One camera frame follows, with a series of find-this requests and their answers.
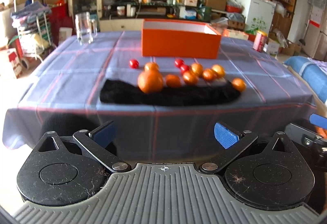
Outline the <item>large orange fruit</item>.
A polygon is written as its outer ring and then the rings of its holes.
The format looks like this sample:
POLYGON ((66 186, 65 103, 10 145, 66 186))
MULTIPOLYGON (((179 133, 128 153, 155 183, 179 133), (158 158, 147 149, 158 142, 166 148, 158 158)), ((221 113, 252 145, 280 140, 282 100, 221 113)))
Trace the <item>large orange fruit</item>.
POLYGON ((164 80, 157 70, 143 71, 138 76, 138 87, 146 94, 160 92, 164 87, 164 80))

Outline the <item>white small refrigerator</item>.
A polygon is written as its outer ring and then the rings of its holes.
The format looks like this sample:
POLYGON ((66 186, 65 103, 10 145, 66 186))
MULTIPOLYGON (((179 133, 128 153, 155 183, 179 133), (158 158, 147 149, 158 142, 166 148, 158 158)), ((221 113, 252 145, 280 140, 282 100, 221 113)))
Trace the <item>white small refrigerator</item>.
POLYGON ((236 0, 242 6, 245 17, 245 33, 255 35, 257 31, 269 33, 276 4, 268 0, 236 0))

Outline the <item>small orange mandarin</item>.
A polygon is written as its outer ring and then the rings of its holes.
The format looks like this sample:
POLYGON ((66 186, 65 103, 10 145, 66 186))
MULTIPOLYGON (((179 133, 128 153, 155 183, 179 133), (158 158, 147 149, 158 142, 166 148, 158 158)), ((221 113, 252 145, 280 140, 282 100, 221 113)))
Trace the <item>small orange mandarin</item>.
POLYGON ((199 78, 202 77, 203 73, 203 66, 199 63, 193 63, 191 65, 191 71, 199 78))
POLYGON ((144 65, 144 70, 145 71, 149 71, 149 70, 159 71, 159 65, 155 62, 147 62, 144 65))
POLYGON ((166 86, 169 88, 180 88, 181 87, 181 81, 180 77, 178 75, 174 74, 168 74, 165 77, 166 86))
POLYGON ((204 69, 202 72, 202 79, 207 82, 212 82, 217 79, 217 73, 210 68, 204 69))
POLYGON ((214 64, 212 70, 215 72, 217 79, 224 78, 226 74, 224 68, 218 64, 214 64))
POLYGON ((245 81, 241 78, 233 79, 232 86, 234 89, 238 90, 239 92, 244 92, 247 88, 245 81))
POLYGON ((198 83, 198 77, 192 71, 185 71, 183 73, 183 80, 187 86, 196 86, 198 83))

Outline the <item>red cherry tomato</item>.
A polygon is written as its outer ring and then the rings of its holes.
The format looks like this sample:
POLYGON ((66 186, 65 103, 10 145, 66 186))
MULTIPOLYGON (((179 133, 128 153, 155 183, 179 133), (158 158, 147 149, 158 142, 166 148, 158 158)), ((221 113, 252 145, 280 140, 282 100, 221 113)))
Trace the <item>red cherry tomato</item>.
POLYGON ((183 65, 180 66, 180 72, 181 72, 181 74, 184 74, 185 72, 187 72, 189 70, 190 70, 189 65, 183 64, 183 65))
POLYGON ((184 61, 182 59, 175 59, 174 64, 177 68, 180 68, 182 65, 184 65, 184 61))
POLYGON ((139 68, 139 62, 137 60, 135 60, 135 59, 131 59, 129 61, 129 66, 132 69, 138 69, 139 68))

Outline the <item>orange cardboard box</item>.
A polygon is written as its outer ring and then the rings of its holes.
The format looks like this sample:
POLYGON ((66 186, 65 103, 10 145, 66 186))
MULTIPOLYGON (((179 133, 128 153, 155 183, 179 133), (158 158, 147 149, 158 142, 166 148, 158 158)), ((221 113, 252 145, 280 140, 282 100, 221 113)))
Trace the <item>orange cardboard box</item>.
POLYGON ((144 57, 215 59, 222 35, 204 22, 144 19, 141 53, 144 57))

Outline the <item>blue pillow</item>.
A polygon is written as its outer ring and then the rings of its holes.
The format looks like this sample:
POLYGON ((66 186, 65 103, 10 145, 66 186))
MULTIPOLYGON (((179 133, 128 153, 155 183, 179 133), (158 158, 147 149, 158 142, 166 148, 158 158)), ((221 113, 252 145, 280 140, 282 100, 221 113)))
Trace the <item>blue pillow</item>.
POLYGON ((326 61, 318 61, 302 56, 293 56, 283 63, 305 80, 318 98, 326 104, 326 61))

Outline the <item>white TV cabinet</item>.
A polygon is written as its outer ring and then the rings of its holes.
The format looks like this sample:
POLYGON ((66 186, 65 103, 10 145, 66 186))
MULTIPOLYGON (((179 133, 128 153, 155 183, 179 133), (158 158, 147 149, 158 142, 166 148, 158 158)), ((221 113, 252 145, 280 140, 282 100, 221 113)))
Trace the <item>white TV cabinet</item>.
POLYGON ((100 20, 100 31, 141 31, 143 19, 140 18, 123 18, 100 20))

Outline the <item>white glass door cabinet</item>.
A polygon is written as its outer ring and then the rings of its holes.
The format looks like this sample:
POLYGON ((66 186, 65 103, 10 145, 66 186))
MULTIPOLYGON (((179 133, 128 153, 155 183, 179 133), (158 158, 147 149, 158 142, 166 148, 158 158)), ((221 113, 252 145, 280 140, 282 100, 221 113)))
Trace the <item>white glass door cabinet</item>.
POLYGON ((68 11, 73 23, 75 23, 75 15, 89 12, 91 19, 97 21, 99 28, 99 21, 103 15, 103 0, 68 0, 68 11))

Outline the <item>red snack canister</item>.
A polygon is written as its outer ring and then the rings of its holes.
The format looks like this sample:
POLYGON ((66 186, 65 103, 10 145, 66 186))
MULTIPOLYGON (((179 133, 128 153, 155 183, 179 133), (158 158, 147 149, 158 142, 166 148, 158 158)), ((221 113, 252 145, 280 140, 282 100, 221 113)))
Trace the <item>red snack canister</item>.
POLYGON ((257 31, 257 34, 254 39, 253 49, 257 52, 262 52, 264 45, 267 41, 267 34, 264 31, 257 31))

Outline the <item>glass mug with water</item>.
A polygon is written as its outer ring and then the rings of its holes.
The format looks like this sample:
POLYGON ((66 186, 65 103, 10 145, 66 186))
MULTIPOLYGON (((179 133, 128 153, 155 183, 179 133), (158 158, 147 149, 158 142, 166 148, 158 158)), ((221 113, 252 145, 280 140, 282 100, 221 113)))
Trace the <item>glass mug with water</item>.
POLYGON ((89 12, 75 15, 76 36, 79 43, 92 43, 97 36, 97 21, 91 18, 89 12))

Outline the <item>black cloth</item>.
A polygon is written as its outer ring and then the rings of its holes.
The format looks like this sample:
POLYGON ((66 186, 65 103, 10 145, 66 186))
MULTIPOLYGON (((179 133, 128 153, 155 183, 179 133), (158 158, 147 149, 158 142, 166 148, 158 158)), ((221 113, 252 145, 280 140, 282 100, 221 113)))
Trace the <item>black cloth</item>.
POLYGON ((227 104, 240 96, 241 92, 236 90, 229 81, 213 87, 164 87, 157 93, 146 94, 129 83, 107 79, 101 88, 99 99, 106 104, 195 107, 227 104))

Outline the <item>blue plaid tablecloth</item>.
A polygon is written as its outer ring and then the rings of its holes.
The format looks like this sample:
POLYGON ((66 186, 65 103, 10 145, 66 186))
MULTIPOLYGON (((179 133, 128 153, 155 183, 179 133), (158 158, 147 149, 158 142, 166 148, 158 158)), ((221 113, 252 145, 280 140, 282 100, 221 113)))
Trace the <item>blue plaid tablecloth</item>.
POLYGON ((226 80, 243 79, 246 90, 235 101, 203 107, 118 105, 100 101, 108 79, 136 85, 139 71, 129 67, 141 55, 136 31, 99 33, 93 43, 72 36, 58 46, 30 75, 26 87, 6 112, 3 143, 34 147, 41 126, 51 116, 82 115, 99 125, 113 121, 115 145, 124 160, 192 160, 214 155, 216 122, 235 130, 271 136, 297 119, 316 111, 313 93, 281 63, 253 49, 251 41, 223 37, 215 60, 201 59, 210 68, 221 65, 226 80))

